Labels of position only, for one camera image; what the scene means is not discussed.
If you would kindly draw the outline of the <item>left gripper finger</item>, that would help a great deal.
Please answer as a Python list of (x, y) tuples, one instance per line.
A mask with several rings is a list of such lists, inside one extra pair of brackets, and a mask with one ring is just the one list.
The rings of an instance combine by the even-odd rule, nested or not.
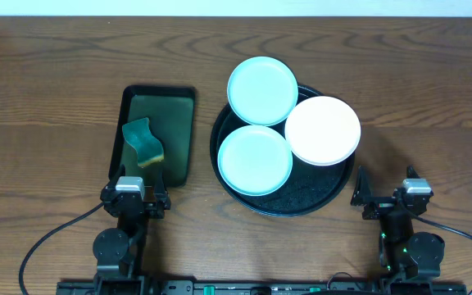
[(156, 173), (155, 182), (153, 185), (153, 195), (154, 196), (165, 196), (166, 195), (166, 186), (163, 180), (163, 170), (159, 168)]
[(120, 177), (125, 175), (125, 166), (121, 164), (115, 174), (109, 179), (109, 189), (115, 189)]

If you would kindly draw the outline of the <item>green yellow sponge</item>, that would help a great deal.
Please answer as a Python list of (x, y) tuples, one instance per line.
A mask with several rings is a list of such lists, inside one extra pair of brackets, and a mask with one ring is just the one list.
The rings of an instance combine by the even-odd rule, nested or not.
[(124, 140), (134, 149), (139, 167), (147, 167), (164, 160), (161, 141), (150, 130), (147, 117), (130, 121), (122, 126)]

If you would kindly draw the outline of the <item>white pink plate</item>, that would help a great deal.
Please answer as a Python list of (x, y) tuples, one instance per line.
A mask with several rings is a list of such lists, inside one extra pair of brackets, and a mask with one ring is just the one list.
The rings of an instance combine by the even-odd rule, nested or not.
[(305, 163), (331, 166), (354, 153), (361, 139), (361, 123), (344, 101), (319, 96), (294, 107), (284, 135), (294, 155)]

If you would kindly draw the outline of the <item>mint green plate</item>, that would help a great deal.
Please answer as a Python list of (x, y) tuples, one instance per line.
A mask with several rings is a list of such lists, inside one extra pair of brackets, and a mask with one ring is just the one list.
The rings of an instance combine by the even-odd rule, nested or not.
[(272, 57), (252, 57), (231, 73), (227, 98), (232, 111), (250, 125), (272, 126), (287, 118), (297, 105), (294, 73)]
[(270, 127), (247, 125), (220, 145), (216, 162), (221, 178), (238, 193), (264, 196), (286, 183), (293, 155), (285, 138)]

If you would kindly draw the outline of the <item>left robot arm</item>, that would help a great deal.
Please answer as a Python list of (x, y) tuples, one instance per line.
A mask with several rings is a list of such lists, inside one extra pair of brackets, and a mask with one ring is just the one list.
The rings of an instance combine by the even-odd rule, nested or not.
[(95, 294), (161, 294), (161, 283), (142, 271), (148, 221), (162, 219), (171, 205), (161, 168), (157, 168), (152, 195), (153, 202), (144, 200), (143, 179), (127, 176), (124, 166), (102, 189), (100, 200), (105, 211), (117, 219), (117, 226), (103, 230), (93, 242)]

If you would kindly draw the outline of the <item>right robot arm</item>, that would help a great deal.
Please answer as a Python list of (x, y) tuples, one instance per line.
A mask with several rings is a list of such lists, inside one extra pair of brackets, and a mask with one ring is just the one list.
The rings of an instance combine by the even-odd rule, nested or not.
[(432, 280), (440, 276), (445, 242), (428, 232), (415, 232), (412, 219), (426, 212), (433, 190), (412, 166), (390, 197), (376, 197), (366, 170), (358, 169), (351, 204), (362, 207), (364, 220), (380, 223), (379, 261), (388, 273), (379, 279), (382, 293), (431, 294)]

